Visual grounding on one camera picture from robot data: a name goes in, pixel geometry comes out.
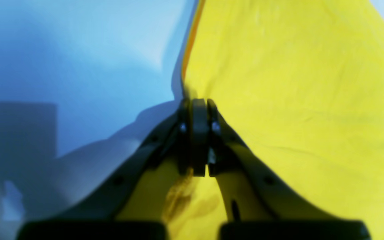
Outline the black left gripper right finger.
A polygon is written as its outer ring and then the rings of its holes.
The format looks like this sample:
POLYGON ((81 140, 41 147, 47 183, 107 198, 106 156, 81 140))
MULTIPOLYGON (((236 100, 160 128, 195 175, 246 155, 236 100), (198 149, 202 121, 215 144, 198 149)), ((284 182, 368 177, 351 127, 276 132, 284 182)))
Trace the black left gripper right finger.
POLYGON ((335 217, 311 204, 265 165, 207 101, 209 174, 222 193, 228 223, 220 240, 370 240, 363 222, 335 217))

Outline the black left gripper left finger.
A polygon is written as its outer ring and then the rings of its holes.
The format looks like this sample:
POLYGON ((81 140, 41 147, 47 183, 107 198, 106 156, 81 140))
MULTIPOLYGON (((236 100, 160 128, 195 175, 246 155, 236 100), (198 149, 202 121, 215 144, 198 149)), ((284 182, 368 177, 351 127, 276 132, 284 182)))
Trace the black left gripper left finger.
POLYGON ((184 99, 99 187, 49 220, 26 223, 18 240, 166 240, 161 219, 180 176, 203 177, 209 152, 208 101, 184 99))

